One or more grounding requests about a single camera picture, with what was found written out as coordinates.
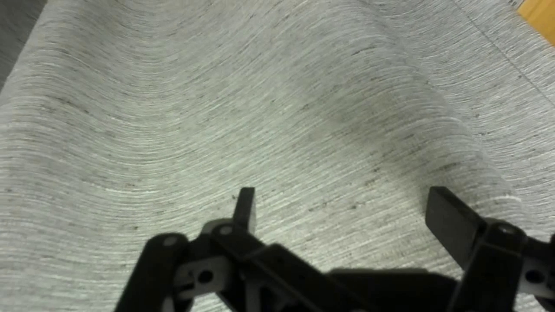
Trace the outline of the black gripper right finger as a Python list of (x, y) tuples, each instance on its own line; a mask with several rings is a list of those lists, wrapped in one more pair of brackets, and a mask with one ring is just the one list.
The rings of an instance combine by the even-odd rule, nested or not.
[(555, 312), (555, 240), (539, 240), (501, 218), (480, 216), (447, 186), (428, 188), (425, 223), (461, 266), (449, 312), (515, 312), (530, 294)]

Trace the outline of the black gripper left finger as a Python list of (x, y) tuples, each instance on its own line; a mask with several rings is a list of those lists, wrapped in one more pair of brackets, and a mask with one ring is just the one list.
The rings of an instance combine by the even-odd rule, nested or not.
[(178, 232), (151, 237), (114, 312), (189, 312), (211, 292), (232, 312), (324, 312), (321, 273), (260, 242), (253, 219), (255, 188), (243, 186), (232, 216), (208, 221), (194, 240)]

